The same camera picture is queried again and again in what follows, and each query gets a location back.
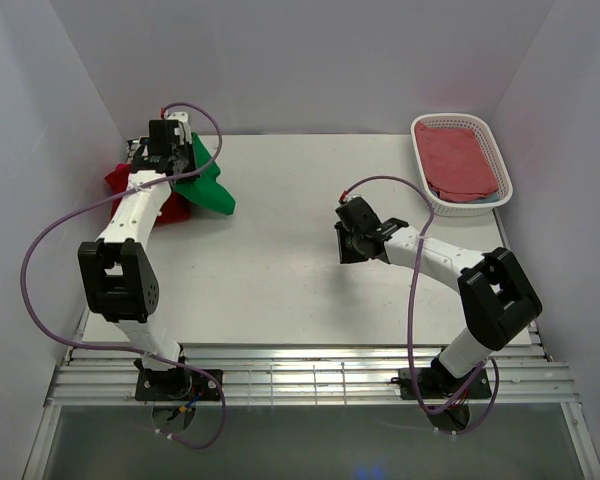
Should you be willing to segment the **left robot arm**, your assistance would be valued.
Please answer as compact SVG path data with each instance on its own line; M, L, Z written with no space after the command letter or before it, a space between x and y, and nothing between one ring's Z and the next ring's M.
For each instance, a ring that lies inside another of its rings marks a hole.
M170 399L185 397L192 387L189 371L156 360L181 360L182 347L152 318L159 283L145 251L151 230L171 196L168 176L196 168L189 115L175 112L149 122L139 140L120 199L110 223L94 242L84 242L78 261L91 312L101 315L142 351L136 362L150 386Z

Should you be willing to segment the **green t shirt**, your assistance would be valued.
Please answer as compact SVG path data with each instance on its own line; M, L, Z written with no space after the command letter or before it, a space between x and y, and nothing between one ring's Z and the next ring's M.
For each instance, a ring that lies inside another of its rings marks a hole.
M173 192L190 204L208 209L214 213L230 216L234 213L236 200L229 191L218 182L221 169L215 161L211 161L212 154L208 151L196 133L192 134L193 152L196 164L206 168L198 177L179 180L173 185Z

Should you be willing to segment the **aluminium rail frame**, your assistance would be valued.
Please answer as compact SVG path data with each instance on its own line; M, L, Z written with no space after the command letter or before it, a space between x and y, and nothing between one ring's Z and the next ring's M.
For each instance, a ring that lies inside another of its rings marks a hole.
M589 435L580 395L569 367L546 356L537 334L529 345L496 353L502 404L556 404L567 424L582 472L600 479L600 462ZM308 405L397 405L390 379L407 363L398 346L325 347L188 345L185 354L200 368L220 368L230 406L269 408ZM72 351L52 377L27 479L42 478L63 408L134 405L136 371L124 352Z

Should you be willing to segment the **pink t shirt in basket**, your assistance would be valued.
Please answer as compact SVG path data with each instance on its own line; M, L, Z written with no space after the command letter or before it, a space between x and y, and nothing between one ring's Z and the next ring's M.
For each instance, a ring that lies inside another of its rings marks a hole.
M415 140L427 184L439 199L470 203L497 193L496 176L473 130L418 122Z

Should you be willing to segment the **folded red t shirt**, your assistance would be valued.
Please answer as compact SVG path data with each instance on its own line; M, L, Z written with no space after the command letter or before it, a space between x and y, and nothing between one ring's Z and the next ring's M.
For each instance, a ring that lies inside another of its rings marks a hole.
M126 190L130 172L130 164L120 163L104 177L104 182L113 194L121 193ZM184 197L172 192L161 207L160 214L156 218L156 224L169 225L185 222L189 219L190 213L190 203Z

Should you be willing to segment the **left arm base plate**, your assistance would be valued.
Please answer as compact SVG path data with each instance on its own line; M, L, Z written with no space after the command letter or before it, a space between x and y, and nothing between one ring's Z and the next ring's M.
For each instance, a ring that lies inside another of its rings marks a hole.
M218 401L218 387L223 384L224 371L209 369L208 378L200 373L171 369L169 371L138 373L134 399L141 402L176 402L198 398Z

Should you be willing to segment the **light blue t shirt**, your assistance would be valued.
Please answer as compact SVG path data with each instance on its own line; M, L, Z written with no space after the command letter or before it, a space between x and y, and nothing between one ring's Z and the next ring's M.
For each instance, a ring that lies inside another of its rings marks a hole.
M489 195L487 197L472 200L471 204L490 204L498 201L499 195L496 192L494 192L492 195Z

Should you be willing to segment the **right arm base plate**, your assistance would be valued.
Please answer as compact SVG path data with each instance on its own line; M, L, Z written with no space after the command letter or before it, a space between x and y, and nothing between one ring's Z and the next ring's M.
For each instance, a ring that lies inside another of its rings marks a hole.
M461 391L461 399L486 400L492 396L491 386L484 368L465 387L463 385L470 378L469 374L456 379L453 376L444 377L433 368L416 368L415 373L418 388L424 400L447 400L458 390ZM397 375L391 378L390 383L399 387L402 400L416 399L408 368L399 369Z

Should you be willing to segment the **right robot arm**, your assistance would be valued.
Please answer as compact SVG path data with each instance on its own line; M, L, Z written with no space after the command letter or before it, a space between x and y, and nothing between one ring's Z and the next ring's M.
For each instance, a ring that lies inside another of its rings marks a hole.
M361 197L342 200L336 215L342 264L379 260L412 268L460 297L464 329L429 367L416 372L419 391L426 398L454 397L468 389L472 370L542 313L522 266L504 247L481 253L426 239L406 221L381 221Z

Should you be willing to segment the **white perforated plastic basket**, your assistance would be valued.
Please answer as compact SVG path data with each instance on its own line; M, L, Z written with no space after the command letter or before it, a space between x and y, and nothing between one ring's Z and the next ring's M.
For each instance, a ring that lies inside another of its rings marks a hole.
M421 122L429 127L469 128L473 130L478 139L482 152L485 155L494 175L496 176L496 180L498 182L497 194L499 195L499 201L490 204L471 204L471 202L451 203L439 199L437 195L430 190L425 178L423 167L421 165L420 155L415 140L415 126L418 122ZM425 192L425 196L431 202L436 215L445 217L480 216L491 212L495 208L505 205L511 199L513 194L513 186L511 184L511 180L502 159L500 150L489 126L480 118L459 113L422 115L414 119L412 122L411 136L420 183L422 184L422 189Z

